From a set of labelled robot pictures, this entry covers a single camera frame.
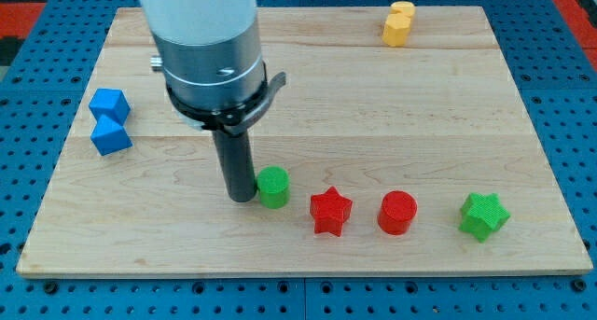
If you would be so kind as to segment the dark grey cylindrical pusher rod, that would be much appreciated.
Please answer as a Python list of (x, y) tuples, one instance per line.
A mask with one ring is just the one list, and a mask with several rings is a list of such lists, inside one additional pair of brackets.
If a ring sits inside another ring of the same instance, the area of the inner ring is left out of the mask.
[(214, 131), (213, 139), (229, 197), (235, 202), (251, 201), (257, 185), (248, 133)]

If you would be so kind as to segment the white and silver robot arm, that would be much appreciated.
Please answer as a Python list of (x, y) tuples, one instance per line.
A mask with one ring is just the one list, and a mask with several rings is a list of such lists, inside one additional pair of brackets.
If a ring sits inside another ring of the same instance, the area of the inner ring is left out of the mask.
[(257, 0), (139, 0), (158, 49), (151, 60), (192, 128), (211, 132), (230, 198), (257, 192), (248, 130), (270, 108), (285, 73), (268, 77)]

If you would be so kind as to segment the black clamp mount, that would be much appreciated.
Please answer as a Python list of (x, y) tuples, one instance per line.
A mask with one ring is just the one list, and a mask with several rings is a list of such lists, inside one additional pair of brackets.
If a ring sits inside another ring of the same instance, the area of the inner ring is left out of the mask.
[[(269, 110), (276, 93), (286, 84), (285, 72), (280, 72), (270, 81), (267, 80), (266, 65), (262, 64), (264, 77), (257, 89), (249, 93), (247, 88), (236, 88), (235, 79), (231, 82), (200, 85), (176, 80), (166, 84), (166, 91), (179, 117), (191, 128), (199, 131), (221, 131), (230, 136), (238, 136), (256, 124)], [(189, 91), (191, 96), (200, 100), (225, 101), (225, 105), (198, 106), (191, 101), (184, 101), (182, 94)]]

